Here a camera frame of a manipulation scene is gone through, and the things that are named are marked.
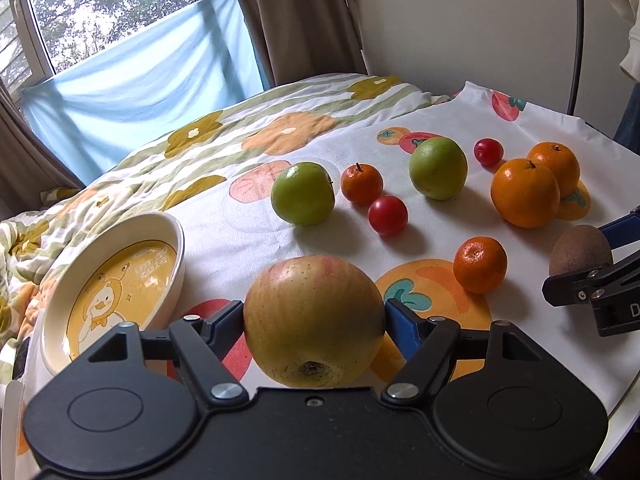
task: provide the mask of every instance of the brown curtain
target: brown curtain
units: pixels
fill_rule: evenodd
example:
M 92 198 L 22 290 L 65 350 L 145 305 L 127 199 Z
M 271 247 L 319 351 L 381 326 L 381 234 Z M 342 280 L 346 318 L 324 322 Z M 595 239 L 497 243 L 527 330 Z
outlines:
M 31 131 L 0 81 L 0 203 L 12 215 L 39 209 L 40 192 L 55 187 L 84 185 Z
M 238 1 L 272 84 L 367 73 L 345 0 Z

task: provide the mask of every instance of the yellow apple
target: yellow apple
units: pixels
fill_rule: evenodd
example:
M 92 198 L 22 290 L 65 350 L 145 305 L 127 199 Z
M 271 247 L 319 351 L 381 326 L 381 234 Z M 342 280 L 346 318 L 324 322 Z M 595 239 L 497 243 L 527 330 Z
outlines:
M 291 388 L 342 386 L 380 349 L 385 309 L 369 277 L 332 256 L 264 269 L 244 302 L 244 334 L 257 365 Z

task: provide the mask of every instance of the green apple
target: green apple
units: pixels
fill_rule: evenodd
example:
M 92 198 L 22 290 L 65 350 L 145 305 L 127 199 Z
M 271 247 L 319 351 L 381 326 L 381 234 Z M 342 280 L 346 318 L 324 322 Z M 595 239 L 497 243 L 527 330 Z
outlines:
M 320 164 L 294 164 L 279 174 L 273 183 L 271 205 L 276 215 L 291 224 L 324 222 L 335 205 L 331 177 Z
M 466 156 L 454 140 L 431 137 L 409 159 L 409 176 L 415 189 L 428 198 L 446 200 L 465 186 Z

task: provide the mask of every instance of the kiwi fruit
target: kiwi fruit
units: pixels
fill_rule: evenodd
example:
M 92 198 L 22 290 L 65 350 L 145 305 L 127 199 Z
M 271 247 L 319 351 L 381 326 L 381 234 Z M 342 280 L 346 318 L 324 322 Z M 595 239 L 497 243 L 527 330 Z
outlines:
M 613 264 L 611 247 L 602 231 L 577 225 L 562 233 L 551 251 L 549 275 L 578 272 Z

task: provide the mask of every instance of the cartoon duck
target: cartoon duck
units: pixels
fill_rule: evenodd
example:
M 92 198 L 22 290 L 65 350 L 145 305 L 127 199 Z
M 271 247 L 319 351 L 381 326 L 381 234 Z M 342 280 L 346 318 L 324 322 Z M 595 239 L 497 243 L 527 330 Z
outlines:
M 125 319 L 115 310 L 122 297 L 122 279 L 129 269 L 127 262 L 122 266 L 119 277 L 107 278 L 105 274 L 98 276 L 100 289 L 93 298 L 89 298 L 82 310 L 84 323 L 78 334 L 79 351 L 83 352 L 98 341 L 112 327 Z

